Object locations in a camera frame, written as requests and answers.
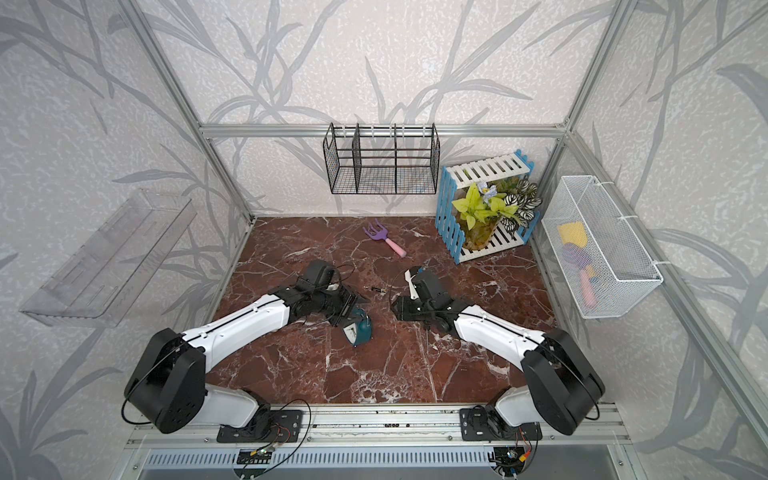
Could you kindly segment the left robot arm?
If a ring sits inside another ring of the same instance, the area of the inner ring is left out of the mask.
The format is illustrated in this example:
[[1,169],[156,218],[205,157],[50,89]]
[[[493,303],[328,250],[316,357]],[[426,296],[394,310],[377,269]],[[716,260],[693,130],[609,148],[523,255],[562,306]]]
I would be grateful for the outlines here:
[[311,315],[342,329],[353,345],[369,341],[372,322],[363,309],[368,300],[337,273],[332,264],[313,260],[294,284],[279,286],[232,314],[184,332],[158,331],[127,382],[125,404],[164,434],[217,425],[221,443],[278,436],[283,427],[266,400],[210,385],[206,376],[253,341]]

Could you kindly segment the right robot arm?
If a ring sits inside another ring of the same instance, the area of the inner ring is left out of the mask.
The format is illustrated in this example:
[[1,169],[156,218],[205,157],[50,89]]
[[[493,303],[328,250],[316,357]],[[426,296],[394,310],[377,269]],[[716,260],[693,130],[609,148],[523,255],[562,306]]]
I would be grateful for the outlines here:
[[508,322],[451,296],[438,276],[421,266],[406,270],[404,278],[409,293],[391,305],[397,320],[476,344],[523,373],[524,386],[482,406],[483,420],[468,422],[471,436],[482,431],[483,440],[513,439],[520,428],[534,424],[571,435],[583,421],[599,419],[604,382],[566,331],[542,332]]

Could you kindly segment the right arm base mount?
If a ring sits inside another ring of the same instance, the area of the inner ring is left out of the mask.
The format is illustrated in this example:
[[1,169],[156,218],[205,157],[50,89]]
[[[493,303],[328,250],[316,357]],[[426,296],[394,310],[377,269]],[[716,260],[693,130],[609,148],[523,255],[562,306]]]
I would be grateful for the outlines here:
[[539,441],[543,418],[527,387],[510,388],[489,404],[459,410],[465,441]]

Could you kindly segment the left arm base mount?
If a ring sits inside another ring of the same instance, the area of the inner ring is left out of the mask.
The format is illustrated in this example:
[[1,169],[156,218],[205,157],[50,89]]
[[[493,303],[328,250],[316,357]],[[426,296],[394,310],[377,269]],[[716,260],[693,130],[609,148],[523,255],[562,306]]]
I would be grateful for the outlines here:
[[221,425],[216,437],[218,443],[295,443],[299,440],[302,427],[303,411],[288,409],[284,406],[273,410],[255,392],[243,389],[257,403],[258,408],[251,420],[241,428]]

